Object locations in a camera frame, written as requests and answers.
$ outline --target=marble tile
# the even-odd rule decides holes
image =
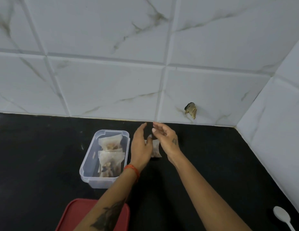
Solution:
[[[274,72],[299,39],[299,0],[182,0],[173,64]]]
[[[299,87],[299,41],[279,66],[276,74],[290,80]]]
[[[172,0],[29,0],[50,53],[163,62]]]
[[[65,115],[43,56],[0,53],[0,99],[0,111]]]
[[[268,80],[267,75],[168,68],[158,120],[234,126]],[[184,113],[190,102],[198,109],[195,120]]]
[[[73,116],[154,120],[162,66],[49,59]]]
[[[20,0],[0,0],[0,49],[40,51]]]
[[[272,78],[237,128],[299,212],[299,89]]]

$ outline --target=black countertop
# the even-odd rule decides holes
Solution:
[[[0,230],[55,230],[71,200],[99,199],[106,190],[92,189],[79,175],[93,135],[125,130],[132,139],[140,124],[0,113]],[[274,217],[274,206],[283,207],[299,230],[299,214],[236,129],[169,126],[186,157],[252,230],[288,230]],[[163,157],[150,160],[127,201],[129,230],[205,230],[174,166],[160,152]]]

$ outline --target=person's left hand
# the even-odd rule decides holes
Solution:
[[[136,132],[133,135],[133,140],[131,143],[131,161],[134,167],[141,172],[147,163],[150,161],[150,156],[153,150],[153,138],[152,135],[149,135],[147,142],[144,141],[144,128],[147,123],[143,123],[139,126]]]

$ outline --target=person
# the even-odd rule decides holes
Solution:
[[[112,231],[114,229],[132,186],[151,158],[152,136],[147,138],[146,144],[143,137],[146,125],[146,123],[142,124],[133,136],[129,166],[125,167],[122,174],[74,231]],[[166,124],[158,122],[153,122],[153,127],[154,136],[159,139],[169,161],[175,166],[205,229],[207,231],[251,231],[181,152],[175,131]]]

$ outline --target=orange bracelet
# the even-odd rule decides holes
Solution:
[[[135,173],[136,173],[136,182],[138,182],[139,178],[140,178],[140,173],[139,173],[139,170],[136,169],[136,167],[134,167],[132,164],[128,164],[124,167],[124,169],[126,168],[132,168]]]

